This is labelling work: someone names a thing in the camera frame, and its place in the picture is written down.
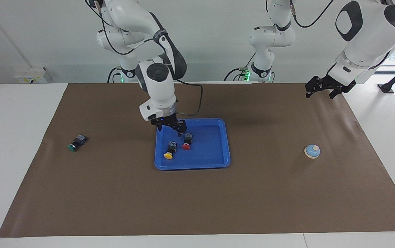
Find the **green cap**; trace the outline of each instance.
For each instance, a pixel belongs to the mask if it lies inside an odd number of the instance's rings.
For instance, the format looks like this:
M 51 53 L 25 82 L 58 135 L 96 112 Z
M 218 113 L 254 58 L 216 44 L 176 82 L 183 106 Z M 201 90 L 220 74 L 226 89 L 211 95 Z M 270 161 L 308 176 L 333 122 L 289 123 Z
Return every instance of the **green cap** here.
M 76 151 L 76 147 L 72 144 L 67 146 L 71 151 L 75 152 Z

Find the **white table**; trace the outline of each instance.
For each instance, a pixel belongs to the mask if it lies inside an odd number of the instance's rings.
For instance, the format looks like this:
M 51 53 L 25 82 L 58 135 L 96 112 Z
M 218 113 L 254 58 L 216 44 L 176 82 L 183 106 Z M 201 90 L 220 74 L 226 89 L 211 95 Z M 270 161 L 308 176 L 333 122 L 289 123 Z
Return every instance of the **white table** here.
M 0 85 L 0 226 L 66 86 Z M 376 86 L 366 84 L 355 86 L 345 97 L 395 183 L 395 95 L 382 94 Z M 38 246 L 391 248 L 395 247 L 395 232 L 0 238 L 0 247 Z

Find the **blue tray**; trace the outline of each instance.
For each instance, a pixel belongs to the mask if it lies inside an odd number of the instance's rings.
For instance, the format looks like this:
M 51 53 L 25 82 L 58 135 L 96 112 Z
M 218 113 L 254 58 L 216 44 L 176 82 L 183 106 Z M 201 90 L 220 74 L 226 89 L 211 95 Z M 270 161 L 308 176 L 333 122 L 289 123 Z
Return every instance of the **blue tray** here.
M 177 169 L 224 168 L 231 162 L 226 135 L 225 122 L 222 119 L 186 119 L 187 132 L 193 134 L 191 149 L 182 149 L 184 136 L 164 127 L 156 135 L 155 166 L 164 171 Z M 177 152 L 173 159 L 164 158 L 169 141 L 177 143 Z

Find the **white robotic arm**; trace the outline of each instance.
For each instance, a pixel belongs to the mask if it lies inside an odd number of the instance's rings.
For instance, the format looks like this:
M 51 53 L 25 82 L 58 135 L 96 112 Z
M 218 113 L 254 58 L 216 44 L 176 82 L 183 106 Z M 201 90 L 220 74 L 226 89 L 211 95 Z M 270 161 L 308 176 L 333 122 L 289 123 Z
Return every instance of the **white robotic arm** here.
M 254 28 L 249 35 L 249 43 L 255 48 L 256 56 L 249 66 L 250 80 L 268 81 L 275 58 L 272 47 L 288 47 L 295 40 L 295 31 L 291 27 L 291 8 L 289 0 L 270 0 L 269 18 L 273 26 Z
M 333 90 L 331 99 L 347 93 L 356 77 L 387 58 L 395 45 L 395 0 L 349 2 L 336 19 L 336 30 L 349 43 L 325 77 L 315 76 L 306 84 L 307 98 L 326 89 Z
M 185 121 L 177 120 L 176 116 L 173 80 L 181 79 L 185 75 L 187 64 L 169 38 L 168 32 L 156 16 L 144 10 L 136 0 L 93 2 L 96 2 L 96 7 L 99 8 L 102 16 L 110 17 L 111 25 L 115 26 L 107 29 L 107 36 L 101 31 L 97 35 L 98 42 L 105 49 L 115 53 L 116 47 L 128 50 L 128 45 L 142 41 L 142 33 L 152 36 L 152 40 L 163 49 L 163 54 L 141 61 L 137 65 L 125 51 L 117 54 L 120 54 L 122 67 L 123 64 L 127 68 L 135 66 L 134 70 L 127 69 L 127 72 L 136 75 L 141 88 L 150 95 L 150 99 L 139 107 L 144 120 L 151 121 L 159 130 L 164 125 L 176 130 L 179 136 L 185 133 L 187 129 Z

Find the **brown mat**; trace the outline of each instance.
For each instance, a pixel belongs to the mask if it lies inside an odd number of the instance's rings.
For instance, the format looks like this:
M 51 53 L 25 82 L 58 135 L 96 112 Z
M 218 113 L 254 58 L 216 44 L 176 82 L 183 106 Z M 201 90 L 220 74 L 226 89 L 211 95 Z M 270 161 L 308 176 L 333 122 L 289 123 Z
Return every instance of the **brown mat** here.
M 138 85 L 71 84 L 0 237 L 395 231 L 395 185 L 344 97 L 303 87 L 205 85 L 198 117 L 225 120 L 232 163 L 166 172 Z M 199 89 L 176 89 L 195 111 Z

